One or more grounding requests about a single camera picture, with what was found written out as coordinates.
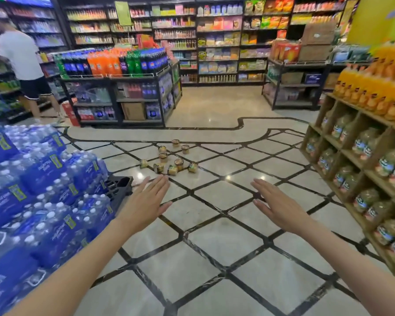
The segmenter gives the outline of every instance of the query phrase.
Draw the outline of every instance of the hanging sign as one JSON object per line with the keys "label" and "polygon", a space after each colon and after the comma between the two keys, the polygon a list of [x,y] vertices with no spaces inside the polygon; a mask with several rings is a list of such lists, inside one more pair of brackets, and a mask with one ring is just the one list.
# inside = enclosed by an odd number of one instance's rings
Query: hanging sign
{"label": "hanging sign", "polygon": [[132,25],[132,19],[130,17],[129,4],[127,2],[116,1],[116,11],[119,18],[120,25]]}

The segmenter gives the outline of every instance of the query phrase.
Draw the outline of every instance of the display rack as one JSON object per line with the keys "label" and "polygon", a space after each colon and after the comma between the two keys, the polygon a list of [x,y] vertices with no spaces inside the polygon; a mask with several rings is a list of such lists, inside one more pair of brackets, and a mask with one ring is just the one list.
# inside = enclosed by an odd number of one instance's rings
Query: display rack
{"label": "display rack", "polygon": [[[277,66],[279,68],[278,79],[272,79],[268,75],[266,75],[267,83],[272,83],[275,86],[275,94],[274,97],[270,97],[269,95],[263,93],[262,95],[268,104],[271,106],[272,110],[275,109],[292,109],[292,110],[318,110],[320,109],[319,99],[323,91],[332,91],[333,88],[325,89],[325,82],[327,80],[328,75],[331,72],[341,72],[344,67],[348,64],[358,64],[363,66],[368,66],[370,64],[369,61],[345,61],[345,62],[331,62],[331,61],[320,61],[320,62],[279,62],[275,60],[268,59],[268,62]],[[321,78],[319,83],[317,84],[283,84],[281,82],[282,75],[286,72],[291,71],[309,71],[309,72],[318,72],[321,73]],[[311,88],[316,88],[316,93],[312,98],[307,98],[303,100],[294,100],[294,101],[279,101],[277,100],[279,90],[281,88],[304,88],[306,90]]]}
{"label": "display rack", "polygon": [[[42,63],[40,64],[44,75],[48,82],[53,82],[59,74],[57,68],[54,66],[54,61],[47,54],[51,51],[67,49],[68,45],[63,35],[63,28],[60,25],[57,13],[52,7],[52,4],[44,3],[41,5],[41,1],[38,1],[35,5],[0,1],[0,8],[8,14],[18,30],[26,33],[35,40],[41,51],[40,58],[42,59]],[[15,79],[15,76],[10,66],[7,67],[7,71],[0,73],[0,82],[9,83],[13,79]],[[21,95],[22,93],[19,87],[0,91],[0,101],[6,104],[10,103],[11,106],[9,111],[0,113],[0,122],[13,124],[32,116],[31,111],[26,110],[21,104],[15,106],[14,102]],[[56,99],[62,102],[65,100],[65,97],[58,97],[57,95]],[[38,101],[37,104],[40,111],[51,107],[49,101]]]}
{"label": "display rack", "polygon": [[[156,26],[151,26],[151,29],[147,31],[123,31],[123,32],[90,32],[88,34],[83,33],[84,35],[110,35],[111,40],[108,39],[108,42],[104,43],[88,43],[88,44],[82,44],[82,45],[77,45],[78,47],[83,47],[85,45],[88,46],[111,46],[115,43],[115,38],[117,36],[126,36],[127,38],[130,38],[131,36],[135,36],[137,33],[145,33],[145,34],[152,34],[154,37],[154,40],[156,42],[160,42],[162,40],[167,40],[169,42],[176,42],[176,41],[183,41],[184,43],[187,42],[193,42],[193,44],[198,43],[198,38],[200,36],[205,36],[210,33],[212,34],[217,34],[220,35],[221,33],[225,32],[239,32],[239,42],[236,45],[219,45],[216,46],[217,48],[237,48],[239,53],[241,50],[248,50],[248,49],[256,49],[256,48],[267,48],[270,47],[272,44],[272,41],[277,37],[277,31],[278,30],[284,30],[286,32],[287,39],[290,40],[298,40],[304,31],[304,26],[305,24],[300,24],[300,25],[292,25],[292,15],[294,15],[296,12],[294,12],[294,7],[296,4],[301,4],[308,2],[307,0],[295,0],[293,3],[293,7],[290,12],[284,13],[267,13],[264,15],[253,15],[253,14],[245,14],[245,11],[243,10],[242,13],[240,14],[226,14],[226,15],[198,15],[198,8],[200,6],[204,5],[220,5],[220,4],[226,4],[226,3],[238,3],[241,4],[243,7],[245,5],[246,0],[173,0],[173,1],[160,1],[160,2],[148,2],[148,3],[129,3],[129,7],[133,10],[137,9],[142,9],[144,12],[147,11],[147,14],[149,16],[141,16],[141,17],[132,17],[133,23],[138,20],[150,20],[151,22],[154,22],[156,20],[161,20],[163,18],[172,18],[172,19],[186,19],[190,18],[190,20],[194,20],[195,25],[194,26],[172,26],[172,27],[156,27]],[[157,6],[160,5],[162,7],[166,8],[171,8],[173,9],[176,4],[183,4],[184,6],[190,7],[193,9],[193,14],[176,14],[176,15],[153,15],[152,12],[152,6]],[[336,10],[327,10],[327,11],[305,11],[304,13],[306,14],[334,14],[338,13],[344,10],[346,6],[346,2],[342,3],[342,7],[340,9]],[[67,22],[70,25],[70,23],[73,22],[89,22],[89,23],[100,23],[100,22],[106,22],[110,24],[111,22],[114,22],[117,20],[115,17],[111,18],[109,16],[109,10],[114,9],[113,4],[96,4],[96,5],[84,5],[84,6],[74,6],[74,7],[65,7],[64,10],[66,11],[74,11],[74,10],[92,10],[92,9],[102,9],[105,13],[105,17],[103,16],[100,19],[88,19],[88,20],[69,20],[67,18]],[[285,29],[261,29],[261,28],[250,28],[250,29],[244,29],[243,27],[243,22],[244,20],[251,20],[252,17],[262,17],[262,16],[274,16],[274,15],[287,15],[289,16],[289,21],[287,24],[287,27]],[[241,26],[239,29],[235,30],[220,30],[220,31],[198,31],[197,26],[199,25],[199,22],[205,18],[216,18],[216,17],[224,17],[224,16],[238,16],[241,18]],[[163,37],[163,38],[157,38],[155,33],[158,31],[192,31],[194,32],[194,36],[192,37],[182,37],[182,38],[176,38],[176,37]],[[246,32],[252,32],[257,34],[257,43],[256,44],[242,44],[242,35]],[[76,44],[74,35],[77,34],[82,34],[79,32],[72,33],[73,37],[73,43]],[[228,73],[228,77],[225,77],[225,73],[219,74],[219,73],[211,73],[211,74],[200,74],[199,73],[199,68],[200,64],[202,63],[199,61],[198,53],[199,51],[205,51],[205,49],[211,48],[208,46],[199,46],[199,47],[173,47],[171,50],[174,53],[174,56],[177,57],[180,60],[180,73],[185,76],[190,76],[187,77],[186,79],[189,79],[189,81],[186,81],[183,83],[184,86],[214,86],[214,85],[234,85],[237,83],[240,83],[240,85],[263,85],[264,84],[264,74],[266,73],[267,66],[264,69],[259,69],[259,70],[251,70],[251,71],[240,71],[239,70],[239,65],[240,62],[242,61],[256,61],[256,60],[265,60],[267,61],[267,57],[241,57],[239,54],[239,57],[237,60],[225,60],[225,61],[235,61],[237,66],[236,70],[234,72]],[[191,68],[191,62],[196,62],[196,65],[193,65],[193,68]],[[256,78],[255,80],[239,80],[239,76],[243,76],[243,74],[249,74],[251,72],[254,72],[254,74],[262,74],[261,79]],[[214,79],[213,82],[208,82],[208,79]]]}
{"label": "display rack", "polygon": [[[169,74],[171,79],[171,84],[165,89],[165,92],[162,94],[160,90],[160,81],[163,79],[165,75]],[[97,103],[83,103],[81,101],[75,101],[70,97],[68,100],[72,109],[74,111],[74,115],[76,116],[77,121],[80,126],[97,126],[97,127],[166,127],[166,121],[171,116],[173,110],[177,107],[181,97],[182,97],[182,88],[180,77],[178,73],[178,62],[174,63],[172,66],[168,66],[163,69],[159,73],[155,74],[144,74],[141,76],[124,74],[122,76],[113,76],[109,75],[109,77],[96,77],[96,76],[79,76],[79,77],[66,77],[60,78],[61,85],[68,95],[68,83],[75,84],[88,84],[97,88],[105,89],[108,93],[107,101],[100,101]],[[141,88],[142,84],[153,84],[158,89],[157,97],[154,98],[143,98],[143,97],[122,97],[119,94],[120,87],[124,86],[133,86],[135,88]],[[163,107],[164,103],[170,99],[170,95],[173,100],[173,104],[168,109]],[[77,93],[75,91],[74,96],[78,98],[78,96],[82,96],[81,93]],[[160,119],[131,119],[126,114],[126,111],[123,109],[123,104],[139,104],[143,103],[143,106],[147,104],[158,104],[159,107],[159,115]],[[102,108],[106,107],[112,108],[112,113],[114,113],[114,117],[112,119],[94,119],[94,120],[86,120],[81,117],[79,113],[79,109],[90,109],[90,108]]]}
{"label": "display rack", "polygon": [[[331,111],[331,114],[327,118],[327,123],[324,123],[322,128],[321,124],[328,111]],[[341,142],[332,137],[331,132],[337,119],[348,113],[355,116],[354,125],[347,132],[345,139]],[[378,128],[382,134],[370,158],[361,160],[358,155],[353,152],[352,146],[359,134],[371,126]],[[316,134],[320,135],[320,141],[316,144],[315,150],[311,154],[308,154],[306,151],[308,140]],[[334,156],[329,171],[324,173],[318,165],[318,159],[321,153],[329,147],[336,149],[337,153]],[[360,225],[366,238],[384,260],[390,271],[395,275],[395,261],[391,259],[388,253],[389,246],[381,245],[373,235],[373,231],[375,231],[385,219],[395,218],[395,187],[388,182],[387,178],[382,178],[374,170],[379,159],[393,148],[395,148],[394,122],[390,122],[381,116],[375,115],[372,112],[328,93],[319,111],[316,122],[309,125],[300,151]],[[343,193],[333,183],[333,179],[337,171],[345,164],[352,164],[358,171],[358,175],[356,183],[346,193]],[[379,191],[381,200],[391,200],[392,202],[392,206],[388,211],[377,215],[372,221],[365,219],[353,205],[356,196],[361,191],[370,187],[375,187]]]}

